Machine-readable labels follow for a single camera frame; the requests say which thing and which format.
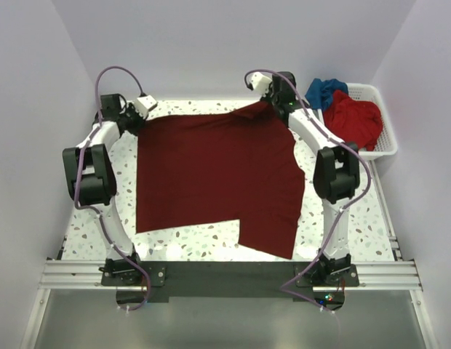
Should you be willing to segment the dark red t shirt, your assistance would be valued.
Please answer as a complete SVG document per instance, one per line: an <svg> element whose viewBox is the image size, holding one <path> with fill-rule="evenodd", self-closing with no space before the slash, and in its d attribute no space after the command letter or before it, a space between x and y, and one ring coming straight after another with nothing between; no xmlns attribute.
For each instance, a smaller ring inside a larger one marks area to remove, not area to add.
<svg viewBox="0 0 451 349"><path fill-rule="evenodd" d="M239 244L289 259L305 190L273 106L162 116L137 138L136 231L239 221Z"/></svg>

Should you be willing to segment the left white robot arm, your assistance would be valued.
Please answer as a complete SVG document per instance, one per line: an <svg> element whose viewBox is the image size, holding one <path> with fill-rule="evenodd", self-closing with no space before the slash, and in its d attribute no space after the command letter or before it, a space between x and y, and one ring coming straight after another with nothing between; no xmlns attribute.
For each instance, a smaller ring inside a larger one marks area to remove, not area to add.
<svg viewBox="0 0 451 349"><path fill-rule="evenodd" d="M87 210L96 218L106 250L105 264L99 268L102 284L136 286L145 277L116 208L117 183L109 150L135 125L137 114L120 94L103 95L100 102L88 136L62 152L65 180L75 208Z"/></svg>

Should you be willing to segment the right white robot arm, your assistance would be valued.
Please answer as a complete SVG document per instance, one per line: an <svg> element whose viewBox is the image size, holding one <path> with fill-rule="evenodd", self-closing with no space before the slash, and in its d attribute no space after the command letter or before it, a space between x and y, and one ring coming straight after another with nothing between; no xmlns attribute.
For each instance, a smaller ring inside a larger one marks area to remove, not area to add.
<svg viewBox="0 0 451 349"><path fill-rule="evenodd" d="M305 105L290 72L269 71L266 97L280 119L303 138L316 157L313 186L322 200L323 242L315 260L296 278L312 286L332 286L351 268L348 246L349 207L356 201L360 185L360 159L354 143L345 143L318 119L317 112Z"/></svg>

